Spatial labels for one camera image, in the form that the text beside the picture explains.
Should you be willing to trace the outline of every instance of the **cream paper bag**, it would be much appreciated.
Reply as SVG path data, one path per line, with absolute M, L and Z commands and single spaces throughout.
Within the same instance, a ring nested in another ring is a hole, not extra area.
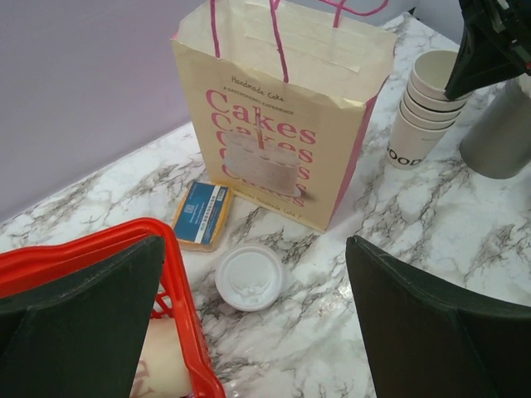
M 350 183 L 396 40 L 338 22 L 285 0 L 211 0 L 172 39 L 211 180 L 318 231 Z

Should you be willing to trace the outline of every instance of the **white paper cup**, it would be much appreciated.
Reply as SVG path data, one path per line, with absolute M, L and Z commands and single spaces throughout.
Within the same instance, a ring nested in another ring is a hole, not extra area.
M 417 167 L 450 127 L 442 130 L 421 129 L 408 122 L 399 110 L 389 137 L 387 160 L 394 167 L 404 170 Z
M 447 101 L 446 85 L 454 69 L 457 52 L 450 50 L 432 50 L 421 54 L 415 64 L 411 81 L 426 97 Z
M 417 116 L 414 114 L 404 103 L 404 101 L 400 101 L 400 110 L 402 111 L 402 114 L 404 115 L 404 118 L 411 124 L 415 124 L 417 127 L 420 127 L 421 129 L 426 130 L 442 130 L 450 127 L 454 122 L 453 120 L 445 120 L 443 122 L 434 122 L 433 120 L 428 120 L 421 118 L 420 116 Z
M 461 113 L 461 108 L 458 110 L 452 110 L 450 112 L 436 112 L 435 110 L 424 108 L 413 100 L 407 90 L 404 92 L 402 100 L 404 101 L 406 107 L 408 107 L 409 110 L 411 110 L 411 112 L 413 112 L 415 115 L 426 120 L 432 120 L 434 122 L 446 122 L 447 120 L 457 119 Z
M 441 101 L 440 99 L 433 99 L 426 97 L 421 93 L 412 83 L 411 80 L 407 83 L 407 93 L 412 97 L 412 99 L 417 102 L 420 106 L 428 108 L 429 110 L 434 110 L 436 112 L 451 112 L 458 110 L 465 106 L 466 101 L 469 97 L 464 99 L 458 99 L 456 101 Z

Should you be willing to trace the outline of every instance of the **marble countertop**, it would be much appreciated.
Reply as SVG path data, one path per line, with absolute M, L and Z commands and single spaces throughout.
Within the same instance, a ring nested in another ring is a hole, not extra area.
M 457 145 L 499 87 L 476 93 L 428 160 L 401 171 L 385 146 L 414 58 L 457 48 L 412 17 L 385 26 L 399 40 L 358 168 L 323 235 L 237 198 L 221 249 L 184 253 L 216 372 L 229 397 L 374 397 L 345 269 L 358 234 L 459 286 L 531 305 L 531 170 L 495 181 L 472 172 Z M 150 216 L 171 222 L 186 186 L 207 180 L 191 124 L 120 159 L 0 225 L 0 252 L 53 245 Z M 214 269 L 223 253 L 260 242 L 281 256 L 289 282 L 259 313 L 222 302 Z

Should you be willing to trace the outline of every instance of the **pink rope handle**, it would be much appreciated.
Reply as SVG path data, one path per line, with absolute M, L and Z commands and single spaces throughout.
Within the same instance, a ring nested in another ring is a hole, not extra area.
M 389 0 L 383 0 L 382 4 L 380 4 L 378 7 L 374 8 L 371 11 L 367 12 L 359 12 L 356 11 L 350 7 L 345 7 L 344 4 L 347 2 L 347 0 L 341 0 L 341 2 L 333 2 L 332 0 L 319 0 L 320 2 L 326 2 L 327 4 L 334 6 L 337 8 L 337 11 L 335 12 L 334 17 L 334 27 L 339 26 L 339 15 L 344 10 L 346 12 L 350 12 L 351 14 L 358 15 L 360 17 L 370 17 L 371 15 L 378 14 L 381 12 L 385 7 L 389 5 Z
M 288 83 L 290 77 L 288 76 L 288 66 L 285 62 L 284 49 L 282 48 L 282 40 L 280 39 L 280 32 L 278 22 L 276 21 L 276 8 L 279 6 L 280 0 L 269 0 L 269 8 L 271 10 L 271 21 L 273 22 L 273 32 L 275 33 L 276 47 L 280 54 L 280 63 L 282 64 L 282 74 L 284 75 L 284 82 Z
M 284 82 L 288 83 L 290 78 L 288 76 L 288 66 L 285 61 L 284 48 L 282 47 L 282 40 L 280 39 L 280 32 L 278 21 L 276 19 L 276 9 L 280 4 L 280 0 L 269 0 L 269 7 L 271 11 L 271 21 L 273 22 L 273 32 L 275 33 L 275 40 L 277 50 L 280 54 L 280 63 L 282 64 L 282 74 L 284 75 Z M 210 0 L 210 28 L 212 29 L 212 40 L 214 41 L 214 52 L 216 58 L 221 58 L 222 54 L 219 47 L 219 38 L 217 37 L 216 26 L 216 0 Z
M 212 40 L 214 41 L 214 51 L 216 52 L 216 58 L 220 59 L 222 53 L 219 49 L 219 39 L 217 38 L 216 0 L 210 0 L 210 28 L 212 29 Z
M 382 11 L 389 4 L 389 0 L 383 0 L 382 4 L 379 7 L 374 8 L 372 11 L 358 12 L 358 11 L 353 10 L 350 7 L 345 7 L 344 4 L 347 2 L 347 0 L 340 0 L 340 2 L 333 2 L 332 0 L 319 0 L 319 1 L 326 2 L 327 4 L 330 4 L 331 6 L 336 7 L 336 12 L 334 16 L 334 27 L 339 26 L 339 18 L 343 10 L 346 12 L 350 12 L 354 15 L 359 15 L 360 17 L 369 17 L 371 15 L 374 15 Z M 288 83 L 290 81 L 290 78 L 288 76 L 288 66 L 285 61 L 284 48 L 282 47 L 282 40 L 280 39 L 278 21 L 276 19 L 276 9 L 278 8 L 279 4 L 280 4 L 280 0 L 269 0 L 269 7 L 271 11 L 271 22 L 273 23 L 273 32 L 275 34 L 277 51 L 279 52 L 279 55 L 280 55 L 280 63 L 282 64 L 282 74 L 284 75 L 284 82 Z M 216 0 L 210 0 L 210 26 L 212 29 L 212 40 L 214 41 L 214 51 L 216 53 L 216 58 L 219 59 L 221 58 L 222 55 L 221 55 L 221 51 L 219 47 L 219 38 L 217 37 Z

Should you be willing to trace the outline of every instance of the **red basket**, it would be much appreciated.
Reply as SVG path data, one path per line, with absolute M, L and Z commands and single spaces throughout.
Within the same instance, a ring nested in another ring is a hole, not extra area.
M 64 245 L 27 247 L 2 254 L 0 298 L 83 269 L 151 235 L 162 236 L 166 240 L 166 260 L 160 280 L 164 291 L 156 298 L 162 311 L 154 309 L 152 318 L 168 315 L 175 319 L 194 395 L 225 398 L 222 384 L 212 370 L 177 240 L 173 230 L 160 221 L 140 218 Z M 171 308 L 164 302 L 167 297 L 171 300 Z

